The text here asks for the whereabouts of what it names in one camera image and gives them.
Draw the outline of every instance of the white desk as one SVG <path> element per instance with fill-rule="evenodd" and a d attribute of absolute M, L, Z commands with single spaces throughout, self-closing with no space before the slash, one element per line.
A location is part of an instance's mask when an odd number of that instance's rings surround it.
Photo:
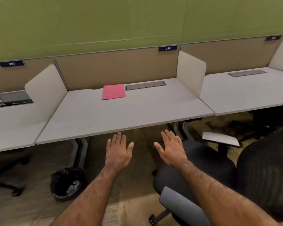
<path fill-rule="evenodd" d="M 205 76 L 200 99 L 215 115 L 283 105 L 283 72 L 269 67 L 251 70 L 267 73 L 232 77 L 228 75 L 231 72 L 225 72 Z"/>
<path fill-rule="evenodd" d="M 0 108 L 0 151 L 34 146 L 46 123 L 34 104 Z"/>
<path fill-rule="evenodd" d="M 214 114 L 178 79 L 163 81 L 166 86 L 128 90 L 125 98 L 104 101 L 102 88 L 70 91 L 41 133 L 37 144 Z"/>

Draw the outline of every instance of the person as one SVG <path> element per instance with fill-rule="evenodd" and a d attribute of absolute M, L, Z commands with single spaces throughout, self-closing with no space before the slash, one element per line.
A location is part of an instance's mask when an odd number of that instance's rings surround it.
<path fill-rule="evenodd" d="M 175 167 L 190 184 L 212 225 L 279 226 L 272 217 L 249 199 L 227 188 L 188 161 L 181 139 L 173 132 L 161 133 L 165 148 L 155 148 L 162 160 Z M 134 143 L 126 148 L 126 136 L 119 132 L 107 141 L 105 166 L 98 177 L 51 224 L 52 226 L 98 226 L 102 224 L 109 192 L 117 174 L 132 157 Z"/>

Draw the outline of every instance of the hand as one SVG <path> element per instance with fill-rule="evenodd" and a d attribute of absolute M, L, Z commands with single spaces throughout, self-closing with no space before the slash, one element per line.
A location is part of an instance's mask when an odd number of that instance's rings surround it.
<path fill-rule="evenodd" d="M 168 130 L 165 132 L 161 132 L 162 139 L 164 140 L 164 149 L 157 142 L 154 142 L 154 146 L 166 164 L 176 167 L 182 160 L 187 159 L 186 153 L 180 137 L 175 136 L 173 132 Z"/>
<path fill-rule="evenodd" d="M 112 166 L 120 172 L 126 166 L 128 166 L 133 151 L 134 143 L 131 142 L 126 149 L 126 136 L 119 132 L 113 136 L 113 139 L 107 141 L 106 147 L 106 166 Z"/>

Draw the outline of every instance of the black trash bin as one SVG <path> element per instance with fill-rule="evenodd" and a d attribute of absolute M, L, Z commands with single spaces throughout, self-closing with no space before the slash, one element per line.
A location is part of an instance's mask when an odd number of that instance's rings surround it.
<path fill-rule="evenodd" d="M 51 176 L 51 194 L 60 202 L 75 199 L 83 192 L 86 186 L 85 172 L 79 167 L 65 168 Z"/>

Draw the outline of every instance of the finger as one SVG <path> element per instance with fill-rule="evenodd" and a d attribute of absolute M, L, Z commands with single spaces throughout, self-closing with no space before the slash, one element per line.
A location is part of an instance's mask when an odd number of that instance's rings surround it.
<path fill-rule="evenodd" d="M 183 147 L 182 142 L 181 142 L 181 138 L 179 136 L 176 136 L 176 138 L 178 140 L 179 145 Z"/>
<path fill-rule="evenodd" d="M 159 152 L 160 155 L 164 154 L 164 149 L 162 148 L 162 146 L 159 143 L 154 142 L 154 146 L 155 146 L 156 150 Z"/>
<path fill-rule="evenodd" d="M 166 135 L 168 136 L 169 140 L 172 140 L 173 137 L 172 137 L 172 134 L 169 132 L 169 130 L 166 129 L 165 132 L 166 132 Z"/>
<path fill-rule="evenodd" d="M 122 134 L 121 132 L 117 133 L 117 140 L 115 142 L 115 144 L 121 144 L 121 140 L 122 140 Z"/>
<path fill-rule="evenodd" d="M 126 147 L 126 136 L 125 135 L 122 136 L 121 145 Z"/>
<path fill-rule="evenodd" d="M 127 152 L 129 155 L 132 155 L 133 147 L 134 147 L 134 143 L 133 142 L 129 143 L 129 146 L 127 148 Z"/>
<path fill-rule="evenodd" d="M 117 135 L 114 135 L 112 138 L 111 145 L 115 145 L 115 141 L 117 140 Z"/>
<path fill-rule="evenodd" d="M 110 148 L 111 148 L 111 140 L 109 139 L 107 141 L 106 150 L 108 151 L 108 150 L 110 150 Z"/>
<path fill-rule="evenodd" d="M 169 138 L 167 137 L 166 133 L 161 132 L 161 136 L 162 136 L 162 139 L 163 139 L 163 141 L 164 141 L 164 145 L 165 145 L 165 146 L 168 145 L 169 142 L 170 142 L 170 140 L 169 140 Z"/>
<path fill-rule="evenodd" d="M 176 138 L 175 134 L 174 134 L 172 131 L 170 131 L 170 133 L 171 133 L 172 139 L 173 139 L 175 142 L 178 142 L 178 139 Z"/>

